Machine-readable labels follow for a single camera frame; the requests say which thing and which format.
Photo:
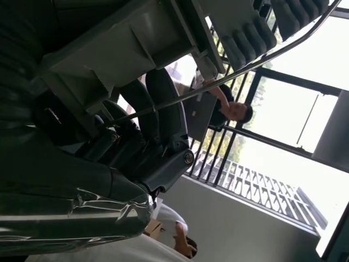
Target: metal railing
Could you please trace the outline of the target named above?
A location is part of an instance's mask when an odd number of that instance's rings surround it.
[[[197,144],[194,145],[192,150],[196,153],[197,159],[194,166],[186,172],[188,176],[214,186],[219,169],[222,167],[216,186],[219,189],[238,195],[315,231],[324,230],[327,225],[327,221],[300,187],[291,186],[228,159],[223,163],[223,158],[219,156],[213,162],[214,154],[200,150]]]

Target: metal rail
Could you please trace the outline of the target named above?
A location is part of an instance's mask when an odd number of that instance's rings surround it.
[[[270,55],[267,55],[265,57],[262,57],[262,59],[260,59],[260,60],[259,60],[257,62],[254,62],[254,63],[250,64],[250,65],[247,65],[247,66],[243,67],[242,69],[239,69],[239,70],[237,70],[236,72],[234,72],[232,74],[230,74],[230,75],[228,75],[228,76],[225,76],[224,78],[216,80],[215,82],[207,85],[207,86],[205,86],[204,88],[201,88],[199,90],[191,91],[189,93],[184,94],[182,96],[179,96],[179,97],[177,97],[176,99],[173,99],[172,101],[161,103],[161,104],[159,104],[159,105],[155,105],[152,108],[147,108],[147,109],[141,110],[141,111],[139,111],[139,112],[136,112],[134,114],[130,114],[130,115],[121,117],[121,118],[119,118],[119,119],[117,119],[117,120],[107,122],[107,123],[105,123],[103,126],[101,126],[101,128],[111,127],[111,126],[113,126],[115,124],[120,123],[120,122],[123,122],[123,121],[126,121],[126,120],[129,120],[129,119],[133,119],[133,118],[136,118],[136,117],[140,117],[140,116],[149,114],[149,113],[152,113],[152,112],[156,112],[157,110],[161,110],[161,109],[163,109],[163,108],[167,108],[168,106],[171,106],[171,105],[177,104],[177,103],[179,103],[179,102],[182,102],[184,100],[187,100],[187,99],[189,99],[189,98],[191,98],[191,97],[197,96],[197,94],[207,92],[207,91],[211,90],[213,88],[215,88],[216,86],[222,85],[222,84],[224,84],[225,82],[228,82],[228,81],[230,81],[230,80],[232,80],[232,79],[234,79],[234,78],[237,78],[238,76],[243,75],[243,74],[247,73],[247,72],[249,72],[250,70],[253,70],[253,69],[256,69],[258,67],[262,66],[263,64],[268,63],[268,62],[269,62],[271,60],[273,60],[273,59],[277,58],[278,56],[280,56],[280,55],[282,55],[282,54],[283,54],[285,52],[287,52],[287,51],[291,50],[291,49],[292,49],[294,47],[296,47],[296,46],[298,46],[299,44],[302,44],[302,43],[305,42],[305,40],[308,39],[309,37],[312,36],[317,29],[319,29],[322,24],[323,24],[323,22],[325,22],[325,20],[327,19],[332,12],[335,11],[335,8],[341,1],[341,0],[335,0],[332,5],[329,6],[329,8],[323,15],[322,15],[317,23],[315,23],[313,27],[311,27],[306,34],[305,34],[305,35],[303,35],[303,36],[302,36],[302,37],[300,37],[300,38],[298,38],[298,39],[297,39],[297,40],[295,40],[294,42],[292,42],[292,43],[290,43],[289,45],[284,46],[284,47],[283,47],[283,48],[281,48],[280,50],[275,51],[275,52],[271,53]]]
[[[198,154],[198,158],[203,159],[204,156],[207,155],[213,156],[213,154],[207,151],[201,151]],[[275,211],[278,216],[295,219],[315,230],[323,230],[327,225],[326,218],[307,197],[301,187],[286,184],[284,181],[280,181],[231,160],[227,160],[227,162],[229,167],[225,170],[222,179],[217,185],[219,190],[232,195],[239,195],[243,199]],[[199,171],[204,164],[202,160],[198,159],[193,166],[193,170]],[[210,168],[213,164],[212,161],[206,163],[208,165],[207,168]],[[195,174],[191,177],[197,178],[202,182],[206,179],[209,183],[213,183],[218,175],[218,170],[209,174],[207,178],[202,175],[199,177],[200,175],[201,174]]]

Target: white shirt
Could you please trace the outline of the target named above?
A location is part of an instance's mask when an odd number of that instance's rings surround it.
[[[190,262],[173,248],[141,235],[75,253],[31,255],[26,262]]]
[[[176,232],[176,222],[181,223],[183,226],[185,235],[188,234],[188,228],[185,221],[175,210],[165,204],[161,204],[156,220],[161,222],[162,224],[162,228],[164,230],[160,233],[158,240],[168,247],[173,248],[176,244],[173,237],[177,235]]]
[[[173,237],[177,235],[176,233],[176,223],[177,222],[183,226],[185,235],[188,234],[188,225],[185,221],[175,210],[165,204],[161,204],[157,220],[162,224],[163,229],[171,234]]]

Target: man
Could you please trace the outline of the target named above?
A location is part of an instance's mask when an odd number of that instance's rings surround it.
[[[215,79],[204,80],[200,72],[197,72],[195,80],[193,84],[193,89],[195,90],[215,81]],[[253,115],[250,105],[235,102],[230,88],[226,85],[213,88],[209,93],[217,97],[217,102],[210,121],[211,127],[221,128],[228,120],[245,124],[250,121]]]
[[[173,248],[145,235],[74,253],[31,255],[26,262],[189,262]]]
[[[161,204],[157,220],[162,224],[163,231],[159,236],[159,241],[173,246],[187,258],[191,259],[197,252],[197,244],[187,236],[188,225],[175,210]]]

